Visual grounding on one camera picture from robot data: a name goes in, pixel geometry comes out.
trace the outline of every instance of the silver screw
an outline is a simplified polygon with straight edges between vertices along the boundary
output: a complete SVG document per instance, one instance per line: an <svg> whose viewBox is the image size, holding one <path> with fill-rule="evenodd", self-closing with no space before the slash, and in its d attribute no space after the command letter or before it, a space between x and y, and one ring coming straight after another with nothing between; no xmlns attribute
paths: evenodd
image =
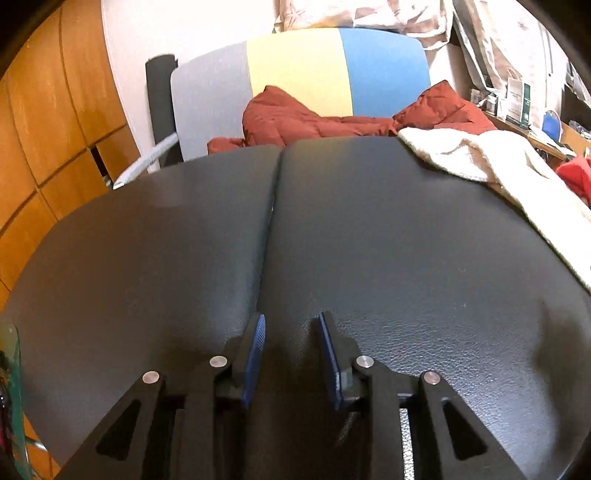
<svg viewBox="0 0 591 480"><path fill-rule="evenodd" d="M144 383L147 383L147 384L156 383L159 379L160 379L160 374L158 372L153 371L153 370L150 370L149 372L146 372L142 375L142 380L144 381Z"/></svg>
<svg viewBox="0 0 591 480"><path fill-rule="evenodd" d="M228 364L228 359L222 355L216 355L211 357L209 364L214 368L225 367Z"/></svg>
<svg viewBox="0 0 591 480"><path fill-rule="evenodd" d="M355 361L362 368L369 368L374 364L374 359L367 355L360 355Z"/></svg>
<svg viewBox="0 0 591 480"><path fill-rule="evenodd" d="M441 380L441 375L439 375L437 372L429 370L429 372L424 373L423 378L428 384L437 385Z"/></svg>

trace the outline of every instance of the black leather surface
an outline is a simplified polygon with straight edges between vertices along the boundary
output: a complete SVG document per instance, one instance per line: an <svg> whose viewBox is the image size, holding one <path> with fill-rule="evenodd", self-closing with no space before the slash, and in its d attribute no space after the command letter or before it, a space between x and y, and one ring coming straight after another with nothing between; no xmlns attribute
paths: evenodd
<svg viewBox="0 0 591 480"><path fill-rule="evenodd" d="M279 152L169 167L47 235L0 317L19 328L25 409L59 463L145 371L192 371L242 333Z"/></svg>
<svg viewBox="0 0 591 480"><path fill-rule="evenodd" d="M556 480L589 431L589 295L506 201L395 138L284 150L259 295L247 478L353 478L323 401L323 310L391 368L441 371L530 479Z"/></svg>

